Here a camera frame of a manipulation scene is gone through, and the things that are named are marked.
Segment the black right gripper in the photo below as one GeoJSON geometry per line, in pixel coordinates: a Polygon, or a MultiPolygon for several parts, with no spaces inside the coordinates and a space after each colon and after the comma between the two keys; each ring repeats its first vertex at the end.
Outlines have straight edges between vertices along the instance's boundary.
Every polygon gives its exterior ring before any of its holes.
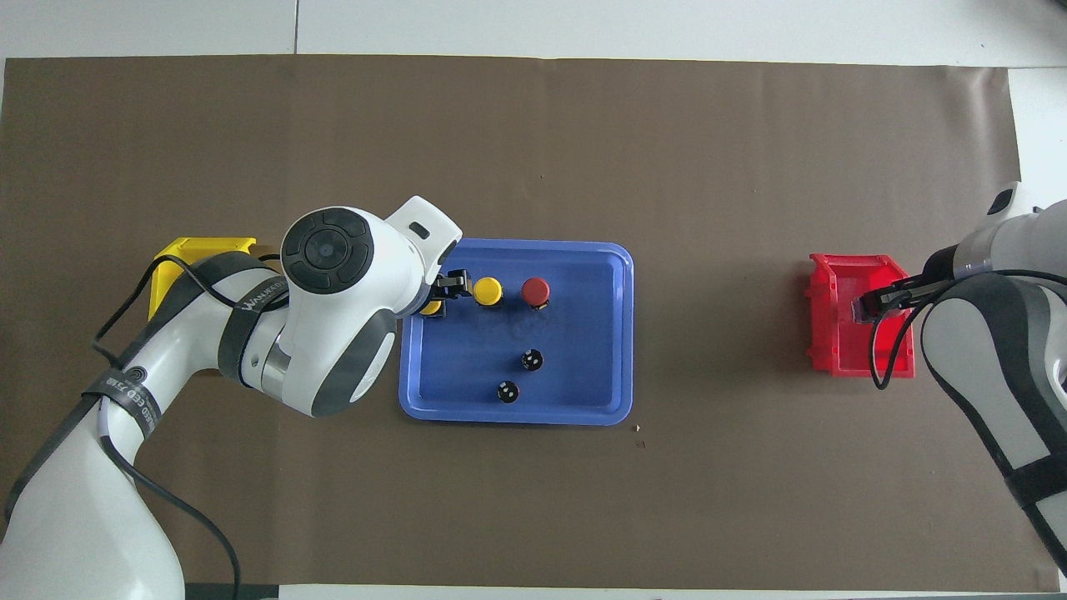
{"type": "Polygon", "coordinates": [[[934,252],[924,263],[922,273],[917,280],[899,280],[875,290],[875,297],[870,300],[870,315],[883,316],[904,310],[910,310],[917,304],[914,298],[923,293],[942,293],[950,282],[955,281],[955,255],[957,247],[945,247],[934,252]]]}

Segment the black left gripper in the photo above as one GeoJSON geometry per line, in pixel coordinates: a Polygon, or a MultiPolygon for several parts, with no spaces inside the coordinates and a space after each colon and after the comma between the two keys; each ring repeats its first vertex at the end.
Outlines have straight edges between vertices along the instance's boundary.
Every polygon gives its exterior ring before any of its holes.
{"type": "Polygon", "coordinates": [[[473,296],[473,284],[469,280],[469,272],[466,269],[453,269],[448,271],[447,277],[437,273],[431,288],[429,289],[429,301],[445,301],[458,298],[471,298],[473,296]]]}

